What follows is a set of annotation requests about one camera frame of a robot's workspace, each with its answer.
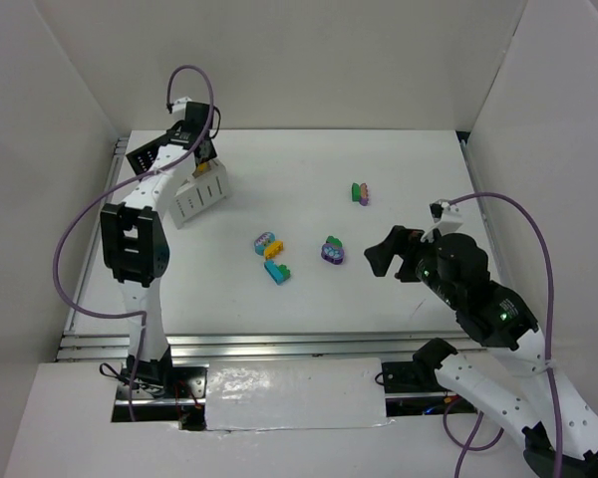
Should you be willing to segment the teal flower lego brick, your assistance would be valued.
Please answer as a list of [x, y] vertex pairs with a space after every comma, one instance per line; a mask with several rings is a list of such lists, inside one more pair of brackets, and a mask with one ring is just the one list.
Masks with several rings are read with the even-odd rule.
[[263, 256], [265, 249], [276, 240], [275, 234], [271, 231], [266, 231], [260, 234], [253, 241], [253, 248], [257, 255]]

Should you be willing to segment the small green lego brick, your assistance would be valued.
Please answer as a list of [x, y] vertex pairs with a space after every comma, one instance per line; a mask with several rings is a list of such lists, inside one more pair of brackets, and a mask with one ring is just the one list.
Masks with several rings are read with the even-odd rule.
[[290, 271], [290, 269], [286, 265], [284, 265], [284, 264], [278, 264], [277, 268], [278, 268], [279, 272], [281, 273], [281, 275], [283, 276], [283, 278], [285, 280], [287, 280], [287, 279], [290, 278], [291, 271]]

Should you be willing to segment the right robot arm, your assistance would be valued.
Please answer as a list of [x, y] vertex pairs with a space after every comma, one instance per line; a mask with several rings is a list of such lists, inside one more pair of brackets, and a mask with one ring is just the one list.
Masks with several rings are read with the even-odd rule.
[[455, 313], [467, 335], [518, 380], [515, 394], [477, 371], [448, 342], [433, 339], [414, 363], [423, 376], [457, 393], [494, 421], [521, 447], [539, 477], [598, 477], [598, 415], [562, 371], [546, 358], [543, 331], [522, 298], [490, 277], [488, 256], [469, 236], [436, 234], [395, 226], [365, 250], [375, 276], [387, 274], [425, 284]]

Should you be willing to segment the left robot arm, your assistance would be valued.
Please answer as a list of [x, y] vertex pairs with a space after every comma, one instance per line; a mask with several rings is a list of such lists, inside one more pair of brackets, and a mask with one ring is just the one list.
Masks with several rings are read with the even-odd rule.
[[175, 195], [201, 164], [216, 158], [212, 144], [219, 109], [180, 99], [170, 107], [177, 121], [163, 135], [132, 150], [127, 159], [134, 173], [150, 172], [118, 204], [100, 213], [104, 262], [121, 286], [129, 318], [129, 379], [172, 386], [172, 357], [163, 330], [160, 278], [169, 262], [162, 219]]

